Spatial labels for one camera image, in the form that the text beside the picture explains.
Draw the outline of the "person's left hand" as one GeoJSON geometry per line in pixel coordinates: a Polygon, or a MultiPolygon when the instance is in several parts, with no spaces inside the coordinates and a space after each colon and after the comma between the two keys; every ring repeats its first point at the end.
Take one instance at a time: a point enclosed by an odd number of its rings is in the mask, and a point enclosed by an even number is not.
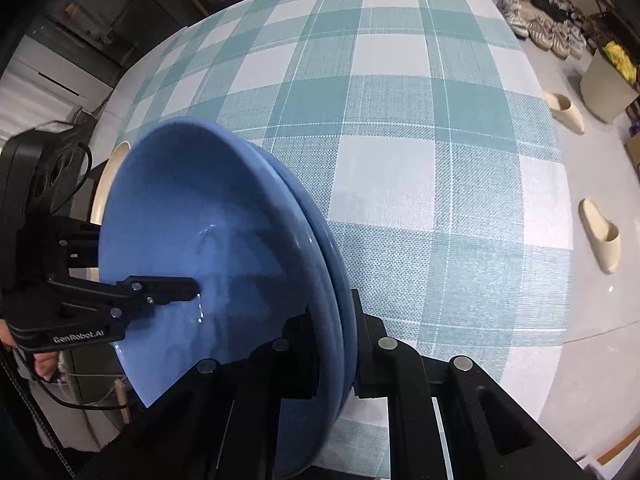
{"type": "MultiPolygon", "coordinates": [[[[17,349],[17,344],[5,320],[0,320],[0,339],[6,348],[17,349]]],[[[59,356],[60,354],[58,352],[34,353],[32,359],[34,360],[34,370],[36,374],[46,382],[51,380],[58,371],[59,356]]]]}

